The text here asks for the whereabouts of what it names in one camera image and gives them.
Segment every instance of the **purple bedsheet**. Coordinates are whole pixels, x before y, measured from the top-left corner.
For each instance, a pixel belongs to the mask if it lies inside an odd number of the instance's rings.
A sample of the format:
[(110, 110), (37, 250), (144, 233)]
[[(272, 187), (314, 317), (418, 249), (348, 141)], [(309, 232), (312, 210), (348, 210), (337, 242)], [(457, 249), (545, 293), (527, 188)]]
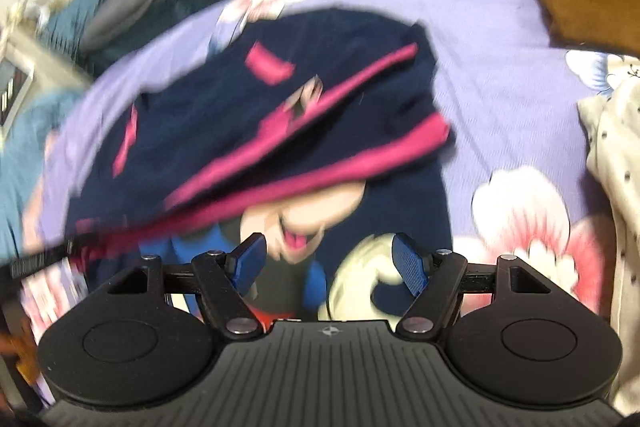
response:
[[(46, 241), (62, 237), (69, 196), (136, 95), (162, 89), (238, 31), (248, 12), (240, 9), (235, 20), (227, 11), (218, 22), (224, 5), (114, 65), (68, 118), (44, 175)], [(615, 234), (609, 203), (586, 172), (575, 107), (593, 91), (567, 67), (566, 50), (550, 47), (537, 1), (303, 0), (283, 13), (327, 6), (375, 10), (428, 29), (438, 59), (436, 104), (456, 134), (443, 158), (456, 250), (477, 262), (516, 253), (606, 313)]]

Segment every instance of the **black round pad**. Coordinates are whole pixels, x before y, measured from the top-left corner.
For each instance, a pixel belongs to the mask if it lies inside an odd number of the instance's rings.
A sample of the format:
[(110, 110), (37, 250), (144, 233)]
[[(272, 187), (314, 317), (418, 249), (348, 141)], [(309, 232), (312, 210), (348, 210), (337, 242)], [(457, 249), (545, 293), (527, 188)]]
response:
[(133, 362), (158, 345), (156, 328), (139, 321), (111, 321), (100, 324), (84, 336), (84, 350), (96, 360)]
[(569, 295), (494, 301), (460, 318), (446, 351), (495, 399), (546, 407), (601, 396), (622, 357), (615, 332)]
[(526, 319), (502, 330), (502, 343), (514, 355), (536, 362), (560, 360), (576, 346), (574, 332), (553, 321)]
[(110, 296), (64, 315), (40, 342), (54, 394), (92, 407), (132, 407), (178, 393), (212, 357), (207, 327), (164, 303)]

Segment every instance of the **pink trim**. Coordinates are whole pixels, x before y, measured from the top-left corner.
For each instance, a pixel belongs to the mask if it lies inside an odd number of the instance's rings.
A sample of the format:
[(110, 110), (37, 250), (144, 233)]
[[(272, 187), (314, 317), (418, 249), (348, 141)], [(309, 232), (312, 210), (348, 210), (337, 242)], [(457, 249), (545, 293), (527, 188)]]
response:
[(116, 159), (113, 161), (113, 177), (119, 176), (124, 171), (124, 166), (127, 163), (127, 156), (129, 155), (129, 149), (133, 147), (136, 142), (136, 135), (138, 133), (138, 110), (135, 105), (131, 106), (131, 117), (127, 122), (127, 126), (124, 129), (124, 139), (120, 150), (116, 155)]
[(145, 227), (110, 233), (104, 238), (106, 248), (96, 250), (92, 259), (116, 255), (140, 241), (208, 227), (222, 219), (239, 216), (249, 206), (378, 176), (433, 152), (446, 142), (448, 136), (449, 124), (439, 113), (434, 113), (393, 143), (363, 151), (313, 172), (236, 192), (224, 200), (204, 203), (198, 208), (166, 216)]
[(76, 230), (79, 233), (91, 232), (91, 229), (95, 226), (95, 219), (89, 217), (88, 219), (80, 219), (76, 221)]
[(297, 120), (292, 121), (292, 114), (284, 105), (264, 118), (263, 124), (269, 123), (269, 134), (258, 133), (249, 143), (239, 147), (231, 154), (213, 160), (202, 171), (177, 188), (164, 200), (164, 206), (171, 209), (177, 204), (185, 203), (207, 188), (246, 169), (260, 161), (268, 153), (280, 146), (287, 138), (297, 133), (309, 122), (326, 113), (334, 105), (344, 99), (351, 91), (361, 86), (378, 73), (387, 68), (411, 60), (418, 52), (417, 44), (409, 44), (385, 57), (376, 60), (362, 71), (354, 74), (338, 86), (324, 93), (320, 99), (311, 105)]
[(276, 57), (260, 42), (256, 42), (249, 50), (244, 64), (255, 76), (269, 86), (277, 86), (291, 78), (296, 70), (295, 65)]

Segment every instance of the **ribbed black plate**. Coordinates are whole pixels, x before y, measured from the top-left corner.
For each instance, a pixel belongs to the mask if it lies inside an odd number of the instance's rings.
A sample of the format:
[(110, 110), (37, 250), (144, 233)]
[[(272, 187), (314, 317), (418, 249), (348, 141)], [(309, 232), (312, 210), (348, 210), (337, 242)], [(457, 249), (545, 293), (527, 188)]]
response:
[(107, 413), (59, 402), (44, 419), (52, 427), (609, 427), (620, 416), (601, 401), (555, 412), (494, 403), (461, 383), (436, 347), (375, 321), (279, 322), (258, 341), (226, 347), (200, 383), (164, 405)]

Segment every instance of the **cartoon character print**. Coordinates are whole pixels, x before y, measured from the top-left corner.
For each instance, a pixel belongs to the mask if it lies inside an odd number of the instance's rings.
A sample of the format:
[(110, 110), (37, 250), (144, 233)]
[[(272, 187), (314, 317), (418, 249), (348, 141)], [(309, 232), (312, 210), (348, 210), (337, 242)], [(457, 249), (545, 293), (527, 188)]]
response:
[(340, 264), (326, 302), (318, 310), (322, 321), (382, 319), (395, 329), (400, 317), (380, 311), (372, 301), (380, 283), (402, 284), (391, 257), (394, 234), (371, 235), (360, 241)]
[(297, 264), (311, 256), (324, 233), (359, 206), (364, 182), (324, 188), (288, 200), (252, 206), (242, 214), (240, 239), (254, 232), (267, 239), (267, 253), (274, 261)]
[(238, 219), (220, 223), (222, 235), (233, 245), (254, 232), (266, 238), (266, 265), (245, 296), (265, 327), (278, 318), (317, 317), (326, 298), (326, 281), (314, 254), (327, 230), (359, 206), (364, 190), (364, 182), (334, 185), (252, 206)]

